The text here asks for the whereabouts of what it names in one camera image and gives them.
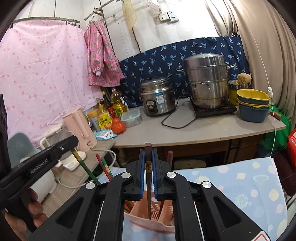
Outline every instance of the yellow seasoning bottle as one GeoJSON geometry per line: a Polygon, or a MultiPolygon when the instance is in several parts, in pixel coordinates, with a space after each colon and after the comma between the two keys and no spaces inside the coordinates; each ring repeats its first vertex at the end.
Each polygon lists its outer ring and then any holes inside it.
{"type": "Polygon", "coordinates": [[[112,126],[112,117],[109,111],[106,110],[101,104],[99,105],[99,117],[98,117],[99,127],[102,129],[110,129],[112,126]]]}
{"type": "Polygon", "coordinates": [[[121,101],[120,92],[116,91],[115,88],[112,89],[111,102],[113,104],[114,112],[118,118],[121,118],[124,112],[127,112],[125,104],[121,101]]]}

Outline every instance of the hanging yellow cutting board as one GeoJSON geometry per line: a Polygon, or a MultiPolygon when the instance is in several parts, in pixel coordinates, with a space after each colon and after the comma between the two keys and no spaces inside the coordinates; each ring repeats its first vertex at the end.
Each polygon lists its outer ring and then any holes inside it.
{"type": "Polygon", "coordinates": [[[122,11],[128,30],[130,31],[137,20],[137,14],[131,5],[131,0],[123,0],[122,11]]]}

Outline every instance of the silver screw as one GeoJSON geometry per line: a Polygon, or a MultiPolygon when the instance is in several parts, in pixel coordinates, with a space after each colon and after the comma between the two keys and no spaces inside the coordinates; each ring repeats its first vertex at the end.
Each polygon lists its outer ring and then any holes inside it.
{"type": "Polygon", "coordinates": [[[95,188],[96,184],[91,182],[91,183],[87,183],[85,186],[87,189],[93,189],[93,188],[95,188]]]}
{"type": "Polygon", "coordinates": [[[202,186],[204,188],[211,188],[212,187],[212,184],[210,182],[208,182],[208,181],[205,181],[205,182],[202,183],[202,186]]]}
{"type": "Polygon", "coordinates": [[[131,174],[129,172],[124,172],[123,174],[121,174],[121,177],[127,179],[131,177],[131,174]]]}
{"type": "Polygon", "coordinates": [[[174,172],[167,173],[167,177],[169,177],[169,178],[174,178],[175,176],[176,176],[176,173],[174,173],[174,172]]]}

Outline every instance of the white wall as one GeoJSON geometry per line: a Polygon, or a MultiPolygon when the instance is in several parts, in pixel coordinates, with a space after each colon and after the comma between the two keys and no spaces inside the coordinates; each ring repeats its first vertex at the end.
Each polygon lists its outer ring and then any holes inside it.
{"type": "MultiPolygon", "coordinates": [[[[33,0],[16,17],[53,17],[55,0],[33,0]]],[[[57,0],[56,17],[79,20],[80,26],[86,30],[82,0],[57,0]]]]}
{"type": "MultiPolygon", "coordinates": [[[[163,12],[171,10],[175,12],[179,18],[179,22],[176,23],[160,22],[147,7],[146,0],[131,1],[137,13],[137,21],[133,29],[141,52],[187,39],[218,36],[203,0],[182,0],[178,4],[169,4],[165,0],[160,0],[163,12]]],[[[99,6],[99,0],[83,0],[85,17],[94,10],[94,7],[99,6]]],[[[119,60],[139,53],[132,31],[129,32],[127,29],[121,6],[122,1],[114,1],[103,8],[105,17],[116,14],[115,19],[109,18],[106,22],[119,60]]]]}

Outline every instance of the wall outlet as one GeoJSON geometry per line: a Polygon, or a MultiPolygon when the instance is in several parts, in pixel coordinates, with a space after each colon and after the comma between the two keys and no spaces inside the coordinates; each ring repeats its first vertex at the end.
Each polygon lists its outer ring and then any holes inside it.
{"type": "Polygon", "coordinates": [[[170,19],[169,16],[168,16],[168,14],[167,14],[166,12],[161,13],[161,14],[159,14],[158,16],[159,16],[159,19],[160,19],[161,22],[170,19]]]}
{"type": "Polygon", "coordinates": [[[168,12],[168,16],[169,16],[170,21],[171,21],[172,23],[174,23],[174,22],[178,22],[178,21],[179,21],[178,17],[176,16],[176,14],[175,14],[173,11],[169,11],[169,12],[168,12]]]}

